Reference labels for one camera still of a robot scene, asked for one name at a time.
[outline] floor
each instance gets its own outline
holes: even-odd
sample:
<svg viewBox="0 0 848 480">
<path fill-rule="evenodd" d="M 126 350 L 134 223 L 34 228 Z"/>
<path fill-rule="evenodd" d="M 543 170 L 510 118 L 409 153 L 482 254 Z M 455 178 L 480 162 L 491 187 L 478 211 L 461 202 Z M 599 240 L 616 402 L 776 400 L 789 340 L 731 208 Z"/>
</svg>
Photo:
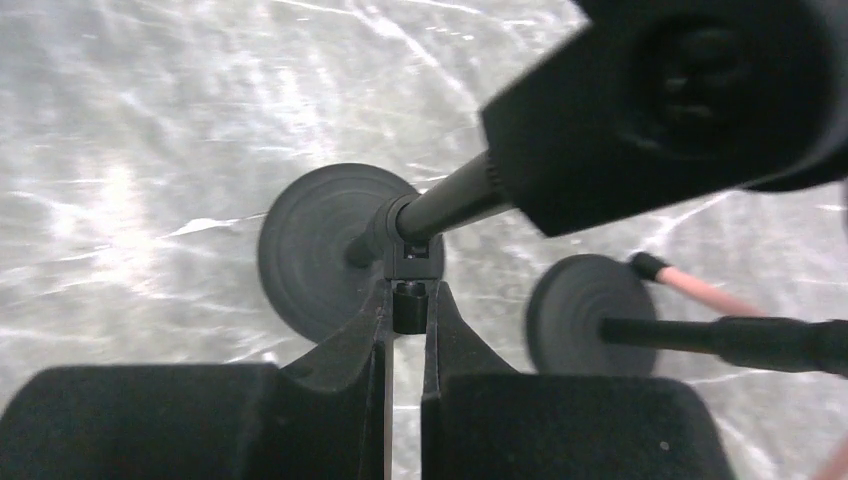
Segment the floor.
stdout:
<svg viewBox="0 0 848 480">
<path fill-rule="evenodd" d="M 585 25 L 555 0 L 6 0 L 0 4 L 0 406 L 51 365 L 285 364 L 254 249 L 277 194 L 336 162 L 424 190 L 483 148 L 477 108 Z M 531 366 L 525 298 L 578 252 L 665 256 L 776 315 L 848 311 L 835 187 L 722 193 L 560 239 L 518 214 L 448 235 L 469 324 Z M 664 318 L 714 315 L 654 291 Z M 418 478 L 423 339 L 399 342 L 394 478 Z M 833 377 L 667 353 L 740 477 L 806 478 L 848 432 Z"/>
</svg>

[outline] black round base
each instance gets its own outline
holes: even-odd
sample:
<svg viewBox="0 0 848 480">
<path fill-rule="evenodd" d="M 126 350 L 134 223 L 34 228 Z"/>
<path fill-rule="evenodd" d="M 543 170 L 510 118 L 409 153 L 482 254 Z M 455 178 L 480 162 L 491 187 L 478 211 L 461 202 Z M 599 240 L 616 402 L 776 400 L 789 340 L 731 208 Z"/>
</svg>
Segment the black round base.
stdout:
<svg viewBox="0 0 848 480">
<path fill-rule="evenodd" d="M 650 376 L 656 350 L 600 339 L 601 319 L 609 317 L 657 318 L 648 291 L 627 265 L 576 255 L 551 267 L 527 308 L 527 344 L 539 373 Z"/>
<path fill-rule="evenodd" d="M 348 265 L 345 249 L 385 201 L 411 193 L 391 172 L 348 163 L 309 172 L 277 198 L 258 262 L 265 295 L 286 324 L 321 342 L 359 312 L 378 272 Z"/>
</svg>

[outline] black disc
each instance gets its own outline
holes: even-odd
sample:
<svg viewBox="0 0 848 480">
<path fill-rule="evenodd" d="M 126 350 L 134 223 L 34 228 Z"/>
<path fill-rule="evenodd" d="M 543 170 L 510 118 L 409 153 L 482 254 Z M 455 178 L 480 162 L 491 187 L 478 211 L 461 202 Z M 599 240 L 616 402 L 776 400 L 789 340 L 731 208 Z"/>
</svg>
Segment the black disc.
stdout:
<svg viewBox="0 0 848 480">
<path fill-rule="evenodd" d="M 605 317 L 657 318 L 648 291 L 627 265 L 576 255 L 551 267 L 527 308 L 527 344 L 539 373 L 649 376 L 656 350 L 604 343 L 599 329 Z"/>
<path fill-rule="evenodd" d="M 349 266 L 344 251 L 377 209 L 416 193 L 402 178 L 363 164 L 320 168 L 274 202 L 259 236 L 259 276 L 277 314 L 320 342 L 359 312 L 378 278 Z"/>
</svg>

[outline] gray marble surface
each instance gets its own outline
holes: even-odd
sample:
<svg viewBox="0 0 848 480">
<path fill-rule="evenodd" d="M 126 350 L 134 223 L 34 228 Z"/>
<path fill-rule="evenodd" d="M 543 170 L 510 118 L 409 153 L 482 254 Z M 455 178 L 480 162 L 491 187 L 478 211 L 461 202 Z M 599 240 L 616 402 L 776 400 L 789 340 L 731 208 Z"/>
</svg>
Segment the gray marble surface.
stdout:
<svg viewBox="0 0 848 480">
<path fill-rule="evenodd" d="M 336 162 L 431 187 L 484 146 L 476 109 L 584 25 L 555 0 L 0 2 L 0 406 L 59 364 L 285 364 L 263 212 Z M 724 193 L 560 239 L 517 214 L 448 235 L 471 326 L 530 370 L 525 298 L 557 259 L 649 248 L 774 314 L 848 312 L 833 187 Z M 713 314 L 656 289 L 663 317 Z M 398 343 L 394 478 L 418 478 L 423 339 Z M 667 353 L 742 478 L 806 478 L 848 431 L 846 384 Z"/>
</svg>

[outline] black cylinder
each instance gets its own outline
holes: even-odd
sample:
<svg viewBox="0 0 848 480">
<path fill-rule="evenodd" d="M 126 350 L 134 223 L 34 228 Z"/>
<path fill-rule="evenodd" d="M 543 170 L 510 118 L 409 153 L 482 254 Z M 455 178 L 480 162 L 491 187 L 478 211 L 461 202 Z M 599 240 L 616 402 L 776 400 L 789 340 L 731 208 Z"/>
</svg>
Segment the black cylinder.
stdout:
<svg viewBox="0 0 848 480">
<path fill-rule="evenodd" d="M 601 323 L 601 339 L 607 343 L 712 354 L 710 327 L 709 323 L 607 318 Z"/>
<path fill-rule="evenodd" d="M 413 200 L 398 215 L 397 229 L 409 243 L 492 217 L 512 208 L 488 172 L 488 155 L 480 154 L 435 187 Z"/>
</svg>

